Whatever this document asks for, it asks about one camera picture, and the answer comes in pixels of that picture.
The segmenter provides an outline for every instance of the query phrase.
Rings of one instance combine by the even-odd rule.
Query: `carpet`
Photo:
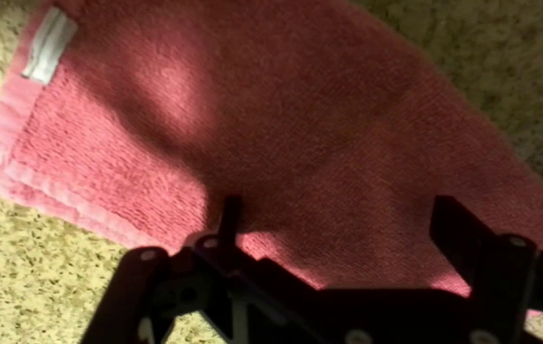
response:
[[[543,0],[359,0],[432,62],[543,176]],[[0,85],[34,0],[0,0]],[[0,199],[0,344],[76,343],[122,249]],[[543,337],[543,320],[529,322]],[[195,316],[173,343],[219,343]]]

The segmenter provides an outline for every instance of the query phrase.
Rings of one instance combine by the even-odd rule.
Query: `towel tag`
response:
[[[78,25],[72,20],[68,20],[59,8],[49,8],[34,35],[34,41],[30,42],[28,64],[21,75],[47,85],[55,75],[65,46],[76,31]]]

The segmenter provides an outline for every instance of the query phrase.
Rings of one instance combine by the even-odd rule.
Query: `speckled carpet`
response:
[[[543,176],[543,0],[359,0],[424,48]],[[0,85],[34,0],[0,0]],[[0,199],[0,344],[76,343],[120,249]],[[543,320],[529,329],[543,337]],[[183,318],[172,343],[219,343]]]

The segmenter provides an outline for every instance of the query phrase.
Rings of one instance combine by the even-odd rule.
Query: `white label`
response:
[[[78,25],[68,20],[59,8],[49,8],[34,41],[28,48],[28,64],[22,69],[22,77],[47,85],[68,41],[76,35]]]

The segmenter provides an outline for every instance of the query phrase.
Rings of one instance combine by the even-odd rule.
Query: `towel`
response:
[[[49,6],[78,31],[22,77]],[[543,249],[543,182],[426,58],[346,0],[57,0],[0,94],[0,195],[118,245],[217,226],[313,287],[466,291],[435,195]]]

